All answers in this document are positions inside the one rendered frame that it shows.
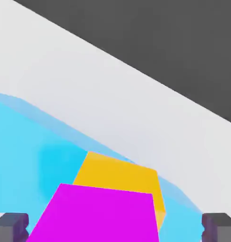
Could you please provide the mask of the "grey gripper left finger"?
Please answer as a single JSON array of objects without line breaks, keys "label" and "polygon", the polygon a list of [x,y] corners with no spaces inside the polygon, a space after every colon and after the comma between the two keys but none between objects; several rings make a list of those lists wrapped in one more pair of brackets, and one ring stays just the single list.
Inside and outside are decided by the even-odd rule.
[{"label": "grey gripper left finger", "polygon": [[26,242],[28,224],[27,213],[0,213],[0,242]]}]

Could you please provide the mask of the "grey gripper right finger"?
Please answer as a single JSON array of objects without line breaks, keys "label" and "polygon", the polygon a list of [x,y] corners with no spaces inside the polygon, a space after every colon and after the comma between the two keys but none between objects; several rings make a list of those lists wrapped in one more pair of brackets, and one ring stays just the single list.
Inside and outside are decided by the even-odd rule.
[{"label": "grey gripper right finger", "polygon": [[203,213],[202,242],[231,242],[231,217],[226,213]]}]

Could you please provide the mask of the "small magenta cube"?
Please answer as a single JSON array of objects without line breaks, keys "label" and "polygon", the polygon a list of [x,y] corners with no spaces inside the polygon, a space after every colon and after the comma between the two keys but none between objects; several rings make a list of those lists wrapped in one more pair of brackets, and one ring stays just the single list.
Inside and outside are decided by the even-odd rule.
[{"label": "small magenta cube", "polygon": [[61,184],[27,242],[159,242],[153,196]]}]

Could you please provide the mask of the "small yellow cube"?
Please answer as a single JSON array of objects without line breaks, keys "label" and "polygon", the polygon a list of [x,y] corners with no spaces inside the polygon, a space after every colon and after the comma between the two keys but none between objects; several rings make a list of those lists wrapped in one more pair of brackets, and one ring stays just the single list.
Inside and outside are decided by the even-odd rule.
[{"label": "small yellow cube", "polygon": [[150,193],[158,230],[163,225],[166,209],[156,170],[89,151],[73,184]]}]

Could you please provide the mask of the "large light blue box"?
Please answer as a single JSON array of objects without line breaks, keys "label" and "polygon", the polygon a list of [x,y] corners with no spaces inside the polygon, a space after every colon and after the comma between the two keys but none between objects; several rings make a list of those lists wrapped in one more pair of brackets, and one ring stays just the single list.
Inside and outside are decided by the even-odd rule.
[{"label": "large light blue box", "polygon": [[126,158],[28,102],[0,94],[0,212],[26,212],[31,232],[87,152]]}]

